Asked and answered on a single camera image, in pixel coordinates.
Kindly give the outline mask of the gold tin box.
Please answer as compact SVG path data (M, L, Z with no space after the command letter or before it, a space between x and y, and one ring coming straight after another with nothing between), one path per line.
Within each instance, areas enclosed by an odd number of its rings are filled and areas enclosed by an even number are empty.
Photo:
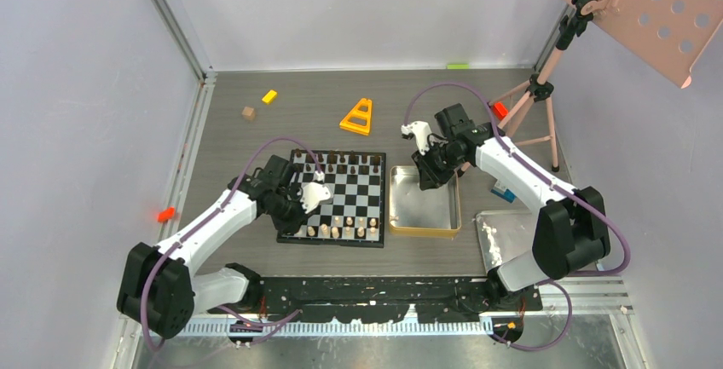
M421 190L415 166L394 166L389 181L389 225L393 234L454 239L462 226L458 178Z

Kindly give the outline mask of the black white chess board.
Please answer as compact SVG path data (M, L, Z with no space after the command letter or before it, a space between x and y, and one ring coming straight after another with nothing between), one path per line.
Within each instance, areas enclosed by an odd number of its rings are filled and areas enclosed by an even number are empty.
M386 229L386 165L383 152L354 152L295 149L290 160L297 170L292 178L292 189L300 192L312 181L315 165L321 164L324 183L333 197L321 202L307 222L290 235L277 234L276 241L283 244L342 245L382 248ZM370 240L369 221L378 222L379 238Z

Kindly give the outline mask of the orange triangular plastic frame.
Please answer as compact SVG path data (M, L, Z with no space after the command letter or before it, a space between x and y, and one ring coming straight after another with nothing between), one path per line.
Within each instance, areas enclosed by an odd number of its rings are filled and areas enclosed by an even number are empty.
M358 135L369 136L373 115L373 101L361 98L340 121L339 128Z

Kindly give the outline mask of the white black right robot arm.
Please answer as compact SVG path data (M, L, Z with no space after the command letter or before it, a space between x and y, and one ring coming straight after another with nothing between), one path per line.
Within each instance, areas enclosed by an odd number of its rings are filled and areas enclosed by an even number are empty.
M475 124L460 104L436 113L435 119L440 136L424 121L401 127L403 138L417 146L412 159L420 189L441 187L469 164L509 187L537 217L530 250L488 271L483 295L492 306L509 309L521 290L562 279L609 255L604 201L596 189L561 182L529 161L497 126Z

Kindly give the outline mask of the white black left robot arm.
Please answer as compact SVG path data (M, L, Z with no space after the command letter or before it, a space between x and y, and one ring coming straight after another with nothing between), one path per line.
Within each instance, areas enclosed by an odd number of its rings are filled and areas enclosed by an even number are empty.
M219 199L184 229L155 245L129 252L117 310L163 339L176 336L191 317L220 306L254 311L263 298L258 273L232 262L213 274L200 267L223 243L260 216L283 234L296 233L321 202L332 196L320 171L302 187L292 184L297 167L273 155L252 174L235 177Z

